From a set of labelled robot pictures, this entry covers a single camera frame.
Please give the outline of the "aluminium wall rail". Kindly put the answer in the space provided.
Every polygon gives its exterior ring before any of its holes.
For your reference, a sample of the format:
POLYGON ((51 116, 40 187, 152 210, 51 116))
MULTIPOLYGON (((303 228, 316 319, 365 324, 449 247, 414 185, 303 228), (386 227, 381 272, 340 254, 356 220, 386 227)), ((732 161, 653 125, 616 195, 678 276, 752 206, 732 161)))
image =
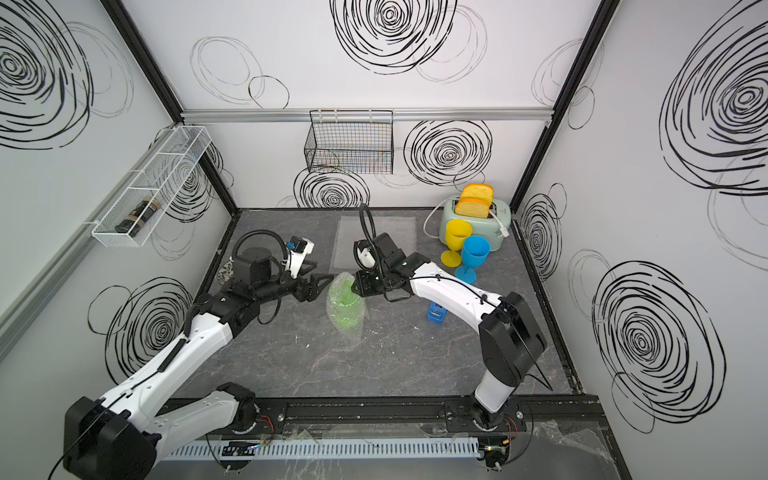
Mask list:
POLYGON ((411 107, 357 109, 198 109, 181 113, 184 121, 194 124, 219 123, 298 123, 298 122, 370 122, 370 121, 550 121, 549 107, 411 107))

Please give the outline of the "rear yellow toast slice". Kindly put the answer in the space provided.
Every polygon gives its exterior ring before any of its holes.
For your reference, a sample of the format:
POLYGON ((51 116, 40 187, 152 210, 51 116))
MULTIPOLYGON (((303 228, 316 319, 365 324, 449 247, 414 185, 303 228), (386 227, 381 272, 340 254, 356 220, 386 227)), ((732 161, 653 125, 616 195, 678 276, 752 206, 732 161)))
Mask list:
POLYGON ((494 189, 485 183, 471 183, 463 188, 460 198, 491 204, 494 200, 494 189))

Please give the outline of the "yellow toast slice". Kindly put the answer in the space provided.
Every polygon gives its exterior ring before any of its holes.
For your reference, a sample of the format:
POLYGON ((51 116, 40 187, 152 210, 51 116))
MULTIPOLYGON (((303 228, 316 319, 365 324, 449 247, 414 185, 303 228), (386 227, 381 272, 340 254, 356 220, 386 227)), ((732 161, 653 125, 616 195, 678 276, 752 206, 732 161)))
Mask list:
POLYGON ((491 204, 494 200, 494 189, 485 183, 471 183, 463 188, 460 198, 491 204))
POLYGON ((482 199, 460 198, 454 207, 458 216, 486 219, 490 215, 492 203, 482 199))

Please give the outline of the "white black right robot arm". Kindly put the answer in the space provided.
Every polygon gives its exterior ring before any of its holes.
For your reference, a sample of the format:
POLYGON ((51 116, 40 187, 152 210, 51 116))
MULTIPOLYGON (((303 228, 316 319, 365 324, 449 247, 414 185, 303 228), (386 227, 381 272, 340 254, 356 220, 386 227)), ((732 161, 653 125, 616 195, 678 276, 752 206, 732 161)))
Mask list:
POLYGON ((508 399, 538 366, 547 342, 522 296, 500 295, 470 285, 420 253, 405 255, 391 237, 358 240, 353 258, 359 267, 352 291, 360 297, 397 290, 434 302, 478 334, 485 372, 472 394, 471 415, 482 430, 501 421, 508 399))

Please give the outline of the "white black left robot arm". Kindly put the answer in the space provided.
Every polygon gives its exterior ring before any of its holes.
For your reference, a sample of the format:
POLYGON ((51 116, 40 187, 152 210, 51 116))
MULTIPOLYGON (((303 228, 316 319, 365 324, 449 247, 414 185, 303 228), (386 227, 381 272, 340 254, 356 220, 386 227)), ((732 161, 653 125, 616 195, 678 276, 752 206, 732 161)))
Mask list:
POLYGON ((258 318, 263 304, 286 296, 312 302, 332 280, 330 274, 253 285, 230 280, 217 294, 202 296, 171 344, 98 399, 82 397, 67 410, 58 465, 80 479, 143 479, 170 453, 212 431, 250 432, 263 417, 255 394, 234 382, 171 412, 161 409, 258 318))

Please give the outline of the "front yellow toast slice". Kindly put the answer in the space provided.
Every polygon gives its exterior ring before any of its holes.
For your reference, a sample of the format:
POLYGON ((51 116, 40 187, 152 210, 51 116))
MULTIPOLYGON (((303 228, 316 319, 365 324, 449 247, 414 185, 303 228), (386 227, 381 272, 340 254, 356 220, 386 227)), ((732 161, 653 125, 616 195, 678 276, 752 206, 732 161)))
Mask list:
POLYGON ((454 207, 458 216, 486 219, 490 215, 492 203, 482 199, 460 198, 454 207))

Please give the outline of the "yellow plastic wine glass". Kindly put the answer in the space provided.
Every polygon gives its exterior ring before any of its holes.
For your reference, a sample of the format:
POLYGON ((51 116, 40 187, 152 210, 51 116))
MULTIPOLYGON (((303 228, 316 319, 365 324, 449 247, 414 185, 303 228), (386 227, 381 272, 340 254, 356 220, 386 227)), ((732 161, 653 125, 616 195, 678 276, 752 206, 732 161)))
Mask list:
POLYGON ((461 265, 461 250, 464 241, 473 233, 472 225, 462 219, 450 220, 445 227, 445 244, 447 250, 441 254, 441 262, 448 268, 461 265))

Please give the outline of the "green plastic wine glass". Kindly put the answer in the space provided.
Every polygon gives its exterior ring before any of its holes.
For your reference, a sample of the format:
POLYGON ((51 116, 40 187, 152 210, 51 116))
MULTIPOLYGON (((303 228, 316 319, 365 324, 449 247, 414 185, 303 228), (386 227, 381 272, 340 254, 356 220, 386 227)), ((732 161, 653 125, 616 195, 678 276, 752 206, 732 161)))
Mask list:
POLYGON ((351 287, 351 280, 342 279, 332 285, 329 291, 327 314, 340 330, 360 327, 365 316, 363 298, 355 294, 351 287))

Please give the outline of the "blue plastic wine glass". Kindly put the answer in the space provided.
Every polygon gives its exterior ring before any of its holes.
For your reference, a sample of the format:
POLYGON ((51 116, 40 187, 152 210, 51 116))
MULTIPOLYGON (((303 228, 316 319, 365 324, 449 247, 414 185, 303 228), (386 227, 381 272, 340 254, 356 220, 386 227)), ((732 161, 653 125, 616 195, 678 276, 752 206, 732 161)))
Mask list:
POLYGON ((474 284, 477 280, 476 269, 486 261, 490 251, 490 243, 482 236, 472 235, 465 239, 461 265, 456 268, 455 276, 467 284, 474 284))

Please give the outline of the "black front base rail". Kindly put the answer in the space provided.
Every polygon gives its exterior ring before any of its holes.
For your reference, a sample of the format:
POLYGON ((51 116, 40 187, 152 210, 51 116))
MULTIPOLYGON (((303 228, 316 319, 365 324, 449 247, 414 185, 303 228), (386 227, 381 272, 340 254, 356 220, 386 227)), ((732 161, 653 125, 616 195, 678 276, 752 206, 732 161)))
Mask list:
POLYGON ((257 398, 259 414, 271 420, 270 433, 298 425, 426 424, 450 433, 523 432, 534 421, 596 420, 605 416, 593 395, 514 395, 496 413, 486 412, 471 395, 389 397, 257 398))

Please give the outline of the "patterned small bowl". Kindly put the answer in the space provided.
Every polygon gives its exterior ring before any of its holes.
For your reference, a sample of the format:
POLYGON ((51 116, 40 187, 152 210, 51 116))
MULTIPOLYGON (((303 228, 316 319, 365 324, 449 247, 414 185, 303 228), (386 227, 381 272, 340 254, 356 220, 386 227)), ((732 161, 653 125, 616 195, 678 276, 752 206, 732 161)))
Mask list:
POLYGON ((218 269, 216 274, 216 281, 219 285, 223 286, 228 281, 231 280, 233 277, 234 271, 233 271, 233 259, 230 258, 229 260, 225 261, 221 267, 218 269))

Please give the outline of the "blue tape dispenser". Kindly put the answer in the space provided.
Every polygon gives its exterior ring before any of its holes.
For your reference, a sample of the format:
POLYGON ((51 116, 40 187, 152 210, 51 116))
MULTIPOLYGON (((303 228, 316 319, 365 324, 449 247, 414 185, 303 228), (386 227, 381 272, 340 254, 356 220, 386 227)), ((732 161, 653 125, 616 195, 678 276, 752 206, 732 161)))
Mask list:
POLYGON ((431 323, 441 325, 444 323, 446 315, 446 308, 436 302, 431 302, 427 310, 426 319, 431 323))

